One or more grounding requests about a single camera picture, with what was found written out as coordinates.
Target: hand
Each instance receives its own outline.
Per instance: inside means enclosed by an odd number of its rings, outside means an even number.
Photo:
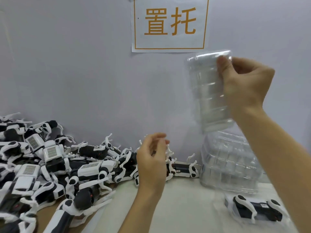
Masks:
[[[165,151],[169,140],[165,140],[165,137],[165,133],[148,135],[137,151],[138,192],[147,191],[148,194],[154,194],[159,199],[161,198],[166,179]]]
[[[243,114],[255,109],[262,111],[263,100],[269,90],[274,69],[259,62],[225,57],[217,59],[218,72],[224,80],[224,94],[232,118],[238,122]]]

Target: chinese characters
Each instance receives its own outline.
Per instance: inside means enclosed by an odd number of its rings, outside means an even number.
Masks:
[[[178,7],[176,7],[176,12],[174,15],[171,15],[172,18],[175,19],[175,23],[171,25],[172,28],[174,28],[174,32],[172,35],[177,35],[178,31],[178,24],[185,24],[185,34],[194,34],[196,32],[196,29],[193,29],[192,31],[189,31],[188,29],[188,23],[195,21],[196,18],[189,19],[189,13],[191,11],[195,11],[196,8],[193,7],[191,9],[182,10],[181,14],[179,14]],[[185,20],[180,20],[179,18],[182,17],[182,14],[186,13]],[[164,32],[164,19],[167,19],[166,15],[166,8],[161,9],[147,9],[146,11],[146,19],[149,20],[149,30],[148,33],[145,33],[145,35],[167,35],[168,33]]]

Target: paper sign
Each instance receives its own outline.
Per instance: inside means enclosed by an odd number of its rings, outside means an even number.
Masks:
[[[197,52],[207,45],[209,0],[132,0],[132,52]]]

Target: white wall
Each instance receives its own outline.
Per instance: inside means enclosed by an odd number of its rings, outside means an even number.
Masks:
[[[92,144],[112,132],[115,145],[136,148],[145,134],[164,131],[180,161],[198,152],[202,136],[190,113],[183,66],[192,54],[132,53],[130,5],[0,1],[15,59],[0,28],[0,84],[11,96],[1,96],[1,111],[17,109],[35,122],[55,119]],[[228,48],[276,69],[265,109],[305,146],[311,138],[310,5],[211,0],[207,47]]]

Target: transparent plastic container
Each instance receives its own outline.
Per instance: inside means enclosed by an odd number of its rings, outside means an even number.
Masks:
[[[256,193],[263,169],[245,137],[221,131],[208,133],[201,148],[203,186]]]
[[[224,130],[234,125],[223,95],[223,82],[217,72],[219,56],[231,59],[230,50],[207,52],[187,59],[194,97],[195,119],[203,132]]]

